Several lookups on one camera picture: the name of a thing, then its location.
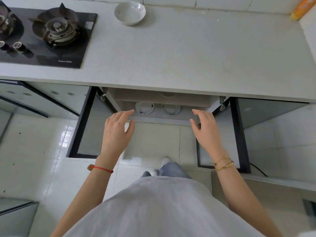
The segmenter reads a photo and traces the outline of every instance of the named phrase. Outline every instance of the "black glass cooktop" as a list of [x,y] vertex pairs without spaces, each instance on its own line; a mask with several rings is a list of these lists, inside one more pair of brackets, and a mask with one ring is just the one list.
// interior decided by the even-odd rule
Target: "black glass cooktop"
[[0,1],[0,62],[80,68],[96,19],[63,4],[38,10]]

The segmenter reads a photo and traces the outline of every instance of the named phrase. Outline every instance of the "white sneaker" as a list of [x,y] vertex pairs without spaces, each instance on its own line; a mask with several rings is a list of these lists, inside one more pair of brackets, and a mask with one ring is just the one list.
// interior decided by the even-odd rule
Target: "white sneaker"
[[162,159],[162,162],[161,162],[161,167],[163,167],[165,164],[171,162],[169,156],[165,156],[163,159]]
[[153,170],[150,174],[151,174],[151,176],[158,176],[159,170]]

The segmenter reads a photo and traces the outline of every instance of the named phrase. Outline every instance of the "hand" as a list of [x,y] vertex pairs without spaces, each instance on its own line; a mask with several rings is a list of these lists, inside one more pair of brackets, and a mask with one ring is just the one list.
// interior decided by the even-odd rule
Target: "hand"
[[114,113],[106,122],[103,132],[102,150],[97,157],[95,166],[113,170],[119,156],[126,149],[134,132],[134,120],[125,132],[125,122],[134,110]]
[[195,121],[190,119],[194,135],[200,145],[208,152],[213,162],[217,162],[224,156],[224,151],[221,142],[215,118],[212,113],[192,109],[194,115],[198,115],[201,120],[201,129],[198,128]]

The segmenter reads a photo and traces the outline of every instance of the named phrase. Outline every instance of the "white speckled countertop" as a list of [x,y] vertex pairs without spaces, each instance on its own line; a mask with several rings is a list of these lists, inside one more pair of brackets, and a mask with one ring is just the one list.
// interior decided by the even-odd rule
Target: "white speckled countertop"
[[0,78],[268,99],[316,100],[316,64],[286,15],[146,7],[134,27],[116,3],[3,0],[98,14],[81,69],[0,63]]

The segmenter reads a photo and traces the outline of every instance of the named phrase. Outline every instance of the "gold bracelet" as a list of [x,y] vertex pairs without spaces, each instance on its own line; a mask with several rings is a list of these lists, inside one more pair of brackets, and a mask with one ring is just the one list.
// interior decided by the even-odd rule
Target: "gold bracelet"
[[224,156],[222,159],[220,159],[217,163],[213,163],[213,162],[211,162],[212,164],[214,164],[215,166],[217,166],[218,165],[218,163],[219,162],[221,162],[222,160],[224,160],[224,159],[230,159],[229,157],[226,157],[226,156]]
[[232,166],[233,164],[234,164],[234,162],[232,161],[230,164],[228,164],[228,165],[226,165],[226,166],[223,166],[223,167],[218,168],[218,169],[215,168],[215,170],[216,170],[216,171],[223,170],[223,169],[226,169],[226,168]]

